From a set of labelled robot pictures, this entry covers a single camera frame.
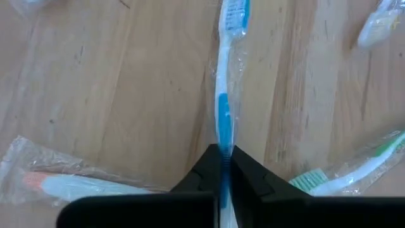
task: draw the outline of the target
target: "plastic bag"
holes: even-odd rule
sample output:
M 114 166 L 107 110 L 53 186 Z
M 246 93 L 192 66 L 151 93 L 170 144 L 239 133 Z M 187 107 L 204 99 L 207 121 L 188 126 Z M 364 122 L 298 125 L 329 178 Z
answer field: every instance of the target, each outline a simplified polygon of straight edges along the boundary
M 9 0 L 11 5 L 22 15 L 29 16 L 53 0 Z
M 385 40 L 399 23 L 404 12 L 405 0 L 381 0 L 376 12 L 372 13 L 358 38 L 358 46 L 370 48 Z
M 405 131 L 394 131 L 363 147 L 349 162 L 301 174 L 290 180 L 313 196 L 358 196 L 397 165 L 405 153 Z
M 148 194 L 164 191 L 92 167 L 18 136 L 0 163 L 0 202 L 40 201 L 63 206 L 87 196 Z
M 247 40 L 245 38 L 247 34 L 247 30 L 242 30 L 240 32 L 237 32 L 237 34 L 234 34 L 235 39 L 230 45 L 229 54 L 228 54 L 228 64 L 227 64 L 227 72 L 226 72 L 226 92 L 228 95 L 228 106 L 229 106 L 229 116 L 230 116 L 230 136 L 229 136 L 229 145 L 230 146 L 230 151 L 233 150 L 233 147 L 235 146 L 235 139 L 237 138 L 237 130 L 238 130 L 238 121 L 239 121 L 239 115 L 240 115 L 240 97 L 243 91 L 242 87 L 242 79 L 243 75 L 246 69 L 246 64 L 247 64 Z M 221 82 L 217 81 L 218 79 L 218 71 L 221 68 L 218 66 L 218 63 L 221 61 L 218 61 L 218 59 L 223 58 L 221 56 L 221 45 L 219 47 L 219 53 L 215 54 L 210 58 L 209 61 L 209 68 L 211 71 L 211 88 L 212 91 L 215 91 L 217 87 L 221 87 Z M 218 144 L 220 144 L 220 129 L 219 129 L 219 123 L 218 123 L 218 103 L 219 101 L 219 94 L 218 91 L 213 92 L 215 94 L 215 97 L 212 98 L 214 101 L 213 104 L 208 104 L 209 106 L 213 106 L 214 109 L 214 116 L 215 116 L 215 129 L 216 129 L 216 135 L 217 135 L 217 141 Z

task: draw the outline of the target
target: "toothbrush handle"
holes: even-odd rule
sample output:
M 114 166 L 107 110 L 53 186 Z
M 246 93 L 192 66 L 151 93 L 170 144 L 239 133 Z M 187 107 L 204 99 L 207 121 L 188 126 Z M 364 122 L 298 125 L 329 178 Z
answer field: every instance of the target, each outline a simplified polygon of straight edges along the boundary
M 221 41 L 215 86 L 216 135 L 221 149 L 228 148 L 232 143 L 232 121 L 230 118 L 227 92 L 229 52 L 230 43 Z

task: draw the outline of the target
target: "blue grip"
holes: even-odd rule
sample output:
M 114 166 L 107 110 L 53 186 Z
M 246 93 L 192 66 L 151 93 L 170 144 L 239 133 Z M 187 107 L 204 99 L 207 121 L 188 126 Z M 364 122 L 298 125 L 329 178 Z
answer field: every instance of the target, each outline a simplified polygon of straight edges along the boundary
M 245 32 L 247 32 L 247 26 L 249 25 L 249 18 L 251 15 L 251 1 L 250 0 L 246 0 L 245 2 L 245 15 L 243 17 L 243 21 L 242 21 L 242 27 L 245 30 Z
M 230 118 L 228 94 L 220 94 L 218 99 L 218 133 L 222 153 L 229 153 L 232 147 L 232 121 Z

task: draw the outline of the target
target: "toothbrush head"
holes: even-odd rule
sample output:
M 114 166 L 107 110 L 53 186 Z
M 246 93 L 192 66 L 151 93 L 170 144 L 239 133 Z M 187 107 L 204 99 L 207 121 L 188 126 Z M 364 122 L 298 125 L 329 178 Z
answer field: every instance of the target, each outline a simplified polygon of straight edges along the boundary
M 358 38 L 358 46 L 369 48 L 374 44 L 388 38 L 399 23 L 401 9 L 377 11 L 372 13 L 365 23 Z
M 219 22 L 220 35 L 242 37 L 246 34 L 250 0 L 223 0 Z
M 289 183 L 306 193 L 310 193 L 312 189 L 328 181 L 329 179 L 325 173 L 320 168 L 317 168 L 295 177 Z

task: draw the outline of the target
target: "wooden surface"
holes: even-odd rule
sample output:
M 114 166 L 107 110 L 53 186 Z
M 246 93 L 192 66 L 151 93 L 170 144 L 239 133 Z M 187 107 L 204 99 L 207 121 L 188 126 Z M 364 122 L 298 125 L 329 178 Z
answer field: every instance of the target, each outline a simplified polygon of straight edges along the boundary
M 238 146 L 289 179 L 403 126 L 405 27 L 355 46 L 376 3 L 252 1 Z M 64 0 L 29 23 L 0 0 L 0 155 L 19 134 L 172 187 L 215 142 L 219 7 Z

